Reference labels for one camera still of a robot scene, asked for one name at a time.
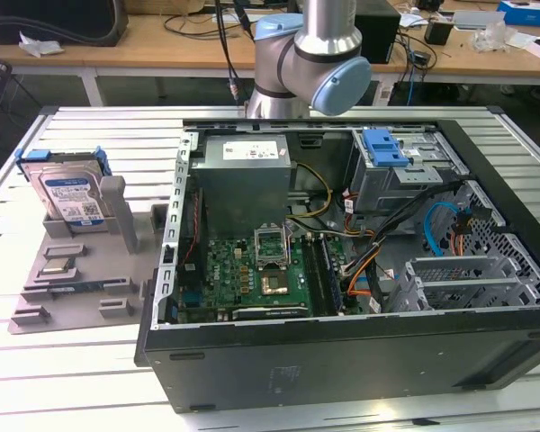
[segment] power supply label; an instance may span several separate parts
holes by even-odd
[[[228,141],[223,147],[224,160],[279,158],[276,141]]]
[[[91,197],[91,185],[85,178],[46,180],[48,195],[70,225],[83,227],[99,225],[104,216],[98,201]]]

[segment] white work table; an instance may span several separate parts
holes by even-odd
[[[458,120],[515,191],[540,194],[540,152],[504,115],[482,108],[353,111],[349,116]],[[166,202],[182,118],[236,116],[231,108],[76,108],[41,115],[20,149],[102,146],[124,176],[134,212]],[[540,212],[540,203],[529,204]],[[246,409],[178,416],[150,368],[133,363],[138,325],[12,336],[8,320],[44,234],[45,210],[18,173],[0,171],[0,430],[540,430],[540,365],[501,391]],[[365,367],[360,374],[376,374]]]

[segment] black box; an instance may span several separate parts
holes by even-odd
[[[424,41],[430,45],[446,45],[452,27],[454,27],[452,22],[430,21],[424,34]]]
[[[28,18],[55,25],[89,38],[107,35],[114,24],[113,0],[0,0],[0,16]],[[128,15],[123,1],[118,0],[118,31],[105,46],[115,46],[126,31]],[[20,31],[39,41],[60,41],[76,44],[49,31],[20,25],[0,25],[0,45],[18,44]]]
[[[390,61],[400,14],[386,0],[357,0],[355,26],[362,33],[362,55],[370,63]]]

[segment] table leg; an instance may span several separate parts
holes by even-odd
[[[158,97],[160,99],[166,99],[167,94],[166,94],[166,84],[164,82],[164,77],[156,76],[154,80],[156,81],[156,92],[158,93]]]
[[[80,73],[80,77],[82,78],[90,106],[105,106],[104,96],[100,92],[100,87],[98,87],[98,75],[95,69],[92,67],[85,68]]]
[[[396,78],[393,76],[382,76],[378,81],[376,93],[374,94],[373,106],[388,106],[392,89],[396,84]]]

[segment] blue box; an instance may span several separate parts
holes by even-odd
[[[508,25],[535,25],[540,27],[540,3],[519,6],[509,1],[500,2],[499,12],[505,12],[504,23]]]

